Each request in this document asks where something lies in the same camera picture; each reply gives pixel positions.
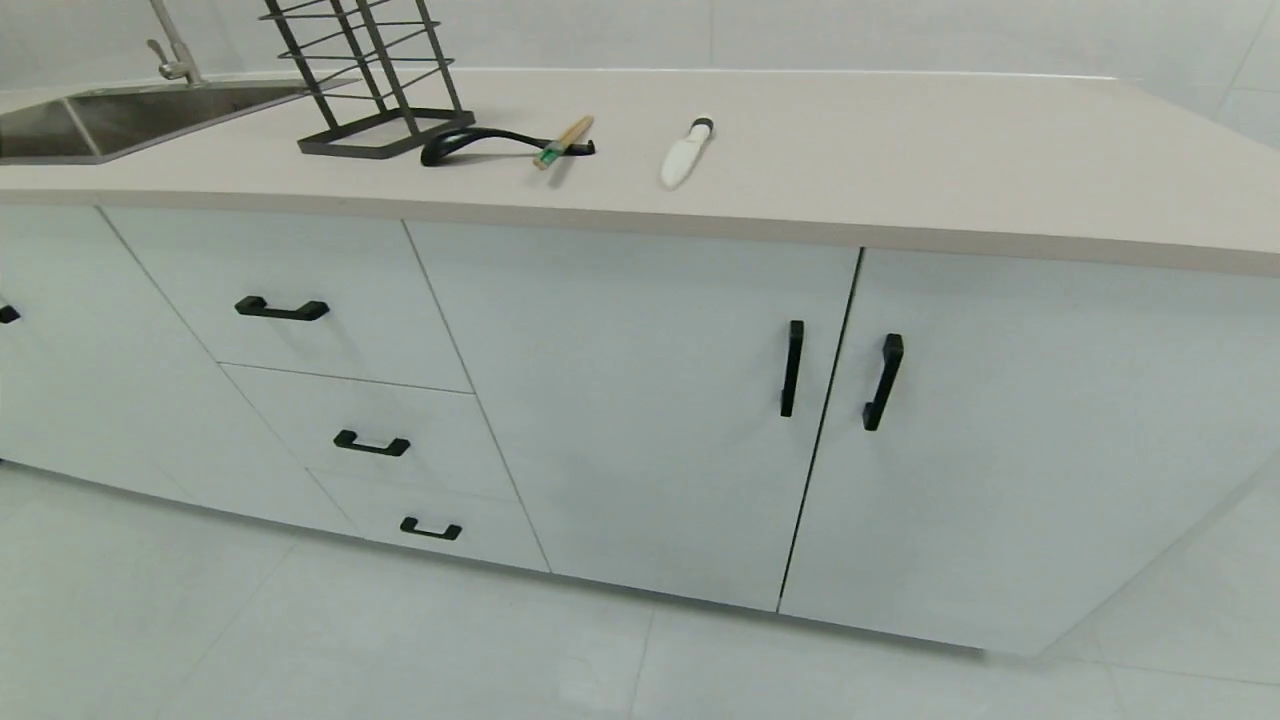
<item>beige countertop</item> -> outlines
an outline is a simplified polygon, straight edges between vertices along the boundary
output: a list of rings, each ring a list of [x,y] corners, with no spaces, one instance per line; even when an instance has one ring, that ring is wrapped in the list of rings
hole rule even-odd
[[[270,108],[97,167],[0,167],[0,202],[340,213],[846,243],[1280,275],[1280,152],[1125,83],[982,74],[460,70],[477,124],[599,154],[540,173],[302,155],[315,104]],[[434,88],[421,102],[439,102]],[[50,92],[3,92],[9,110]],[[658,167],[716,137],[677,191]]]

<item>drawer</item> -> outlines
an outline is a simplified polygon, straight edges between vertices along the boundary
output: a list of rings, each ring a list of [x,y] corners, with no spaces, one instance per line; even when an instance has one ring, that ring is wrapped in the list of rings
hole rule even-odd
[[[548,571],[529,518],[518,502],[422,491],[320,470],[312,474],[361,537]],[[416,527],[406,527],[407,519],[416,520]]]
[[[134,208],[108,214],[220,363],[471,389],[398,220]],[[262,302],[242,302],[252,297]]]
[[[516,500],[474,395],[223,369],[307,468]]]

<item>stainless steel sink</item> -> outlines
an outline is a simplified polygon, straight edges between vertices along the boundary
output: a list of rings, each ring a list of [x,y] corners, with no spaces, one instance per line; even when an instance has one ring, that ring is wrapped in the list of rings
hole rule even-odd
[[[106,163],[303,92],[300,82],[82,92],[0,115],[0,165]]]

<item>cabinet handle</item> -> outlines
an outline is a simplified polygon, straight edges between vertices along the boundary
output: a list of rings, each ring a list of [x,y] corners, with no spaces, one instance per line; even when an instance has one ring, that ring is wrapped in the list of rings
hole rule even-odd
[[[342,430],[333,438],[333,443],[343,450],[358,450],[360,452],[372,452],[374,455],[389,455],[392,457],[399,457],[404,455],[411,445],[407,439],[398,437],[392,441],[387,447],[374,447],[371,445],[356,445],[356,433],[352,430]]]
[[[401,532],[408,533],[411,536],[422,536],[426,538],[456,541],[458,539],[458,536],[462,534],[462,525],[449,524],[448,528],[444,528],[443,533],[429,533],[426,530],[417,529],[417,518],[410,516],[401,520]]]
[[[253,318],[275,318],[278,320],[302,320],[303,323],[310,323],[329,314],[329,306],[319,300],[312,300],[297,310],[273,310],[266,306],[266,300],[256,295],[250,295],[236,304],[236,311],[241,315]]]
[[[884,355],[884,372],[881,373],[881,384],[876,388],[876,400],[863,406],[863,428],[873,433],[879,429],[884,406],[888,405],[888,395],[893,392],[893,380],[897,379],[897,369],[902,366],[902,356],[906,355],[902,336],[890,333],[884,338],[882,352]]]
[[[800,354],[804,352],[804,320],[791,320],[791,350],[787,351],[787,375],[782,380],[782,416],[790,418],[796,404],[796,380],[800,379]]]

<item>countertop edge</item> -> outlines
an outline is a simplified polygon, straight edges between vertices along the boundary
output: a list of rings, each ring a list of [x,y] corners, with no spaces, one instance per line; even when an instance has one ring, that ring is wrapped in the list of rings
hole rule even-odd
[[[316,197],[287,193],[155,192],[129,190],[5,190],[0,204],[99,205],[173,210],[229,210],[349,215],[372,219],[543,227],[594,232],[712,237],[756,242],[865,247],[1066,260],[1280,277],[1280,255],[1222,247],[919,227],[852,225],[804,220],[726,218],[419,200]]]

